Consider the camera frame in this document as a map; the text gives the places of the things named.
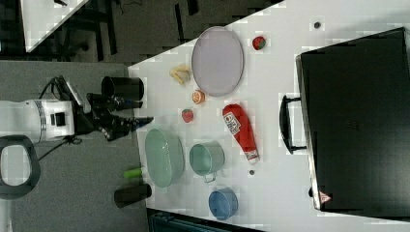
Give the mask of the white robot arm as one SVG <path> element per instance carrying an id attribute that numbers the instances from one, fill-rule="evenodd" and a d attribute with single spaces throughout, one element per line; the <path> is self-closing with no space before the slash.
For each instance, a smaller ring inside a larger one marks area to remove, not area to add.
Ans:
<path id="1" fill-rule="evenodd" d="M 1 198 L 14 200 L 28 194 L 41 177 L 40 158 L 35 145 L 42 142 L 72 139 L 94 130 L 92 123 L 81 129 L 83 116 L 74 111 L 76 101 L 27 100 L 1 101 Z M 9 159 L 25 156 L 28 171 L 22 182 L 9 182 Z"/>

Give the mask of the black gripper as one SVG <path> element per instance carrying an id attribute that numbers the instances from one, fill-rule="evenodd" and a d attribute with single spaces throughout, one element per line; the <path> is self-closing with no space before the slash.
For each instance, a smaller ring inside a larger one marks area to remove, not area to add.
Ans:
<path id="1" fill-rule="evenodd" d="M 124 101 L 119 97 L 108 97 L 101 94 L 88 93 L 86 99 L 91 105 L 89 113 L 76 111 L 74 131 L 76 135 L 100 131 L 107 141 L 113 141 L 126 135 L 126 126 L 130 131 L 136 131 L 150 124 L 153 117 L 121 118 L 112 111 L 141 108 L 142 101 Z"/>

